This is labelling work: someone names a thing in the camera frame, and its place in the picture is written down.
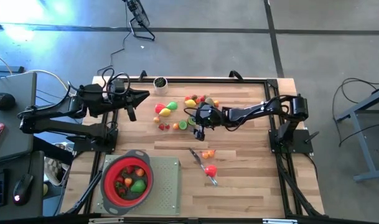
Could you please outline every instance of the white cable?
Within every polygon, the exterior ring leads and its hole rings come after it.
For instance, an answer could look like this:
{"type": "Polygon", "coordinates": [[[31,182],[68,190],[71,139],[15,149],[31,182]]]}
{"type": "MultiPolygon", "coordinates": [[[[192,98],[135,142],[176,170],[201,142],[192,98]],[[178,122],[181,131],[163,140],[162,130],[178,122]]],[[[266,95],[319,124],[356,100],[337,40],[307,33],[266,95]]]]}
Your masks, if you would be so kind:
{"type": "Polygon", "coordinates": [[[1,57],[0,57],[0,61],[2,61],[2,62],[5,64],[5,66],[7,67],[8,71],[9,71],[9,73],[12,75],[12,71],[11,71],[11,69],[9,68],[7,62],[5,62],[1,57]]]}
{"type": "MultiPolygon", "coordinates": [[[[11,71],[11,68],[9,68],[9,65],[0,57],[0,61],[2,61],[5,66],[7,67],[9,73],[11,75],[12,74],[12,71],[11,71]]],[[[46,73],[46,74],[49,74],[49,75],[52,75],[53,77],[55,77],[62,85],[63,87],[65,88],[65,90],[67,91],[67,85],[59,78],[59,76],[57,76],[56,74],[52,73],[52,72],[48,72],[48,71],[45,71],[45,70],[30,70],[30,71],[27,71],[27,72],[24,72],[24,73],[21,73],[20,75],[22,74],[27,74],[27,73],[31,73],[31,72],[42,72],[42,73],[46,73]]]]}

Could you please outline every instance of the gray metal stand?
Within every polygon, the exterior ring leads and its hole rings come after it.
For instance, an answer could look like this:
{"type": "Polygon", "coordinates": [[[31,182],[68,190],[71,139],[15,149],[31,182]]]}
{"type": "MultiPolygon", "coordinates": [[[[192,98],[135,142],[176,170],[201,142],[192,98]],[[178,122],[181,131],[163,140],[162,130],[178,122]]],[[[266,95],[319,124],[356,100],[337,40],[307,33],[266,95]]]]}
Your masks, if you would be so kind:
{"type": "Polygon", "coordinates": [[[361,131],[361,125],[359,122],[358,115],[362,113],[374,113],[379,114],[379,110],[373,110],[373,111],[366,111],[366,109],[370,108],[371,106],[379,103],[379,91],[372,94],[368,98],[364,99],[363,101],[357,103],[355,106],[349,108],[348,110],[344,111],[342,114],[335,117],[336,122],[341,122],[346,118],[350,118],[354,127],[354,131],[358,132],[357,137],[363,152],[363,156],[366,160],[367,166],[369,168],[369,172],[366,172],[364,174],[355,175],[353,177],[354,181],[359,182],[362,180],[370,180],[370,179],[376,179],[379,178],[379,170],[376,169],[375,163],[373,162],[372,156],[369,151],[369,147],[366,140],[366,135],[361,131]]]}

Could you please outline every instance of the lime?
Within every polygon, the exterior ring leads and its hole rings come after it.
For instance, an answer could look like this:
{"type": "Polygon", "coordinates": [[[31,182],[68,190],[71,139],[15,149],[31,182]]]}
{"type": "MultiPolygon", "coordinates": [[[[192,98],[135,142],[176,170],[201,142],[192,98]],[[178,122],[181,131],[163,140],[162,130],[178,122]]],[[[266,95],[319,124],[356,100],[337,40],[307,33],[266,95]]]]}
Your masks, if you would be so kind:
{"type": "Polygon", "coordinates": [[[188,124],[187,124],[186,121],[182,120],[182,121],[180,121],[180,122],[178,123],[178,126],[179,126],[179,129],[181,129],[181,130],[185,130],[185,129],[187,129],[188,124]]]}
{"type": "Polygon", "coordinates": [[[191,116],[188,118],[187,121],[188,121],[188,124],[191,125],[191,126],[195,126],[196,125],[195,118],[193,118],[191,116]]]}

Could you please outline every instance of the gray desk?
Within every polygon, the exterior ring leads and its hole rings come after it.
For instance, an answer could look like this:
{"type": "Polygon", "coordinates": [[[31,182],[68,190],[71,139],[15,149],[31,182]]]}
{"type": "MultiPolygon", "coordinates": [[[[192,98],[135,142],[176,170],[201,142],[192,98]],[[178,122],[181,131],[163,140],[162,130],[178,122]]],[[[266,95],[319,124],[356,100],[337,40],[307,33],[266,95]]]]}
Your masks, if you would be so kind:
{"type": "Polygon", "coordinates": [[[0,220],[13,220],[19,218],[34,218],[42,216],[42,183],[44,181],[44,153],[32,152],[30,155],[4,162],[0,170],[6,169],[7,203],[0,207],[0,220]],[[29,201],[22,206],[16,206],[12,201],[12,192],[15,183],[27,173],[30,164],[30,174],[34,176],[29,201]]]}
{"type": "Polygon", "coordinates": [[[9,111],[0,111],[0,122],[6,127],[0,136],[0,160],[31,152],[33,135],[24,134],[16,115],[27,106],[35,104],[37,74],[12,75],[0,78],[0,92],[10,93],[16,99],[16,106],[9,111]]]}

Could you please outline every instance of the desk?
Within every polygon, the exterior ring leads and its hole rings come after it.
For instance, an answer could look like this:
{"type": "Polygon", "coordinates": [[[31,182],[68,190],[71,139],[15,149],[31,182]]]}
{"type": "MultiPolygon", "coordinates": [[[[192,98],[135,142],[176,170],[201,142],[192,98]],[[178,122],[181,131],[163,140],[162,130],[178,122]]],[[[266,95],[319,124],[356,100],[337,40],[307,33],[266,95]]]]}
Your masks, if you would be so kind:
{"type": "Polygon", "coordinates": [[[12,220],[20,218],[34,218],[42,216],[42,192],[44,179],[44,153],[32,152],[0,165],[0,170],[6,169],[7,203],[0,207],[0,220],[12,220]],[[12,192],[15,183],[29,170],[34,176],[29,201],[22,206],[16,206],[12,201],[12,192]]]}
{"type": "Polygon", "coordinates": [[[19,129],[21,121],[16,115],[35,104],[36,80],[36,73],[0,78],[0,93],[9,93],[16,100],[13,109],[0,111],[0,122],[5,124],[0,135],[0,160],[24,155],[33,149],[33,134],[25,134],[19,129]]]}
{"type": "MultiPolygon", "coordinates": [[[[103,80],[94,77],[93,83],[102,84],[103,80]]],[[[278,79],[278,85],[280,94],[296,94],[293,79],[278,79]]],[[[149,90],[151,95],[138,106],[136,122],[129,121],[125,110],[119,110],[119,138],[114,154],[141,149],[150,156],[178,157],[182,164],[180,217],[284,217],[276,159],[269,148],[268,117],[248,121],[232,133],[225,128],[216,128],[215,131],[208,129],[204,142],[196,140],[188,131],[161,131],[153,123],[156,103],[178,102],[177,111],[172,112],[168,118],[161,118],[162,122],[172,125],[188,117],[182,111],[185,95],[208,95],[218,100],[220,106],[244,108],[265,100],[264,85],[240,82],[169,83],[169,91],[163,97],[154,94],[152,83],[132,83],[131,88],[149,90]],[[218,187],[212,186],[188,147],[194,148],[198,153],[207,149],[217,150],[215,157],[204,163],[215,164],[218,167],[218,187]]],[[[84,119],[85,124],[100,121],[101,118],[84,119]]],[[[93,157],[93,152],[84,152],[74,160],[61,212],[71,208],[87,188],[93,157]]],[[[294,154],[293,161],[299,188],[315,209],[323,213],[319,187],[311,162],[301,154],[294,154]]],[[[288,194],[294,211],[290,190],[288,194]]]]}

